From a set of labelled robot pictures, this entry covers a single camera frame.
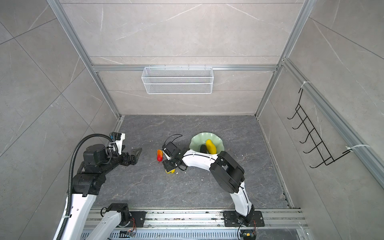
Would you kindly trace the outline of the yellow fake bell pepper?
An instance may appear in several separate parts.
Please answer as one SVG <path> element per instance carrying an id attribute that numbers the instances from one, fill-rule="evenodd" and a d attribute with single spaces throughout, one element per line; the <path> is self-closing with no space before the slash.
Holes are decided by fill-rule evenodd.
<path id="1" fill-rule="evenodd" d="M 166 170 L 166 173 L 167 173 L 167 174 L 173 174 L 173 173 L 175 173 L 175 171 L 176 171 L 175 169 L 173 169 L 173 170 L 169 170 L 169 171 Z"/>

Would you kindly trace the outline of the yellow fake mango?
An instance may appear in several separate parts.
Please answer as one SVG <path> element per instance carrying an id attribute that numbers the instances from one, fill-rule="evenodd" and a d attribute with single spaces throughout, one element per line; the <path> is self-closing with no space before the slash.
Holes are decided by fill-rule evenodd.
<path id="1" fill-rule="evenodd" d="M 217 148 L 214 145 L 214 143 L 212 142 L 212 140 L 210 140 L 210 139 L 206 140 L 206 148 L 207 148 L 207 151 L 209 154 L 211 154 L 211 155 L 217 154 Z"/>

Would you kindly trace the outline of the dark fake avocado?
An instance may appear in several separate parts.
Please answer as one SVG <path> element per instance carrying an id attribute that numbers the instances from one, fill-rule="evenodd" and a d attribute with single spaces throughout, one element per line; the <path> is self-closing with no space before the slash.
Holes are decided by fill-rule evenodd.
<path id="1" fill-rule="evenodd" d="M 207 149 L 206 145 L 201 145 L 200 146 L 200 153 L 203 153 L 203 154 L 207 154 L 208 153 L 208 149 Z"/>

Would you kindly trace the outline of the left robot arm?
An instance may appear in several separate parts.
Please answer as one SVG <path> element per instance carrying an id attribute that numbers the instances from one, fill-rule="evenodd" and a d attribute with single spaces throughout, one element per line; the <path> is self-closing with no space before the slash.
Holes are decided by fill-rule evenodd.
<path id="1" fill-rule="evenodd" d="M 118 166 L 135 165 L 142 152 L 141 148 L 131 153 L 123 151 L 124 146 L 106 147 L 92 145 L 83 153 L 83 161 L 77 172 L 70 164 L 68 196 L 62 219 L 56 230 L 56 240 L 79 240 L 87 217 L 106 181 L 106 175 Z M 128 226 L 133 217 L 127 204 L 112 203 L 106 208 L 102 221 L 89 235 L 90 240 L 105 240 L 117 226 Z"/>

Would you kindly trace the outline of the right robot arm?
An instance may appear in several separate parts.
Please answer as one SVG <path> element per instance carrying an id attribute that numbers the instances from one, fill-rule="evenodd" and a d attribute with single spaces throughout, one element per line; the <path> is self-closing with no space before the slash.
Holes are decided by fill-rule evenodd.
<path id="1" fill-rule="evenodd" d="M 162 151 L 167 173 L 181 166 L 209 171 L 218 185 L 230 194 L 238 216 L 245 219 L 254 211 L 245 187 L 245 171 L 227 152 L 211 155 L 189 148 L 180 149 L 172 142 L 164 144 Z"/>

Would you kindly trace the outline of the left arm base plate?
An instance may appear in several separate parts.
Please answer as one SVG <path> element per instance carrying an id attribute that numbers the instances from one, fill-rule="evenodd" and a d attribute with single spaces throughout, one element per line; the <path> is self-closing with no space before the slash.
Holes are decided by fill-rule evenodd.
<path id="1" fill-rule="evenodd" d="M 147 212 L 145 211 L 130 211 L 131 214 L 131 220 L 129 224 L 127 225 L 127 228 L 132 229 L 133 228 L 133 223 L 135 223 L 136 228 L 143 228 L 144 223 L 146 220 L 146 214 Z"/>

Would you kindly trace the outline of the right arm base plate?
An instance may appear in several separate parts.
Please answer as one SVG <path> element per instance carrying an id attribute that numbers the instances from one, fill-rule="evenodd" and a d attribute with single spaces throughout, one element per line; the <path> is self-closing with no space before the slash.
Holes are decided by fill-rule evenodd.
<path id="1" fill-rule="evenodd" d="M 223 217 L 226 227 L 239 227 L 243 225 L 245 227 L 264 227 L 264 217 L 262 212 L 251 210 L 246 216 L 238 214 L 236 211 L 224 211 Z"/>

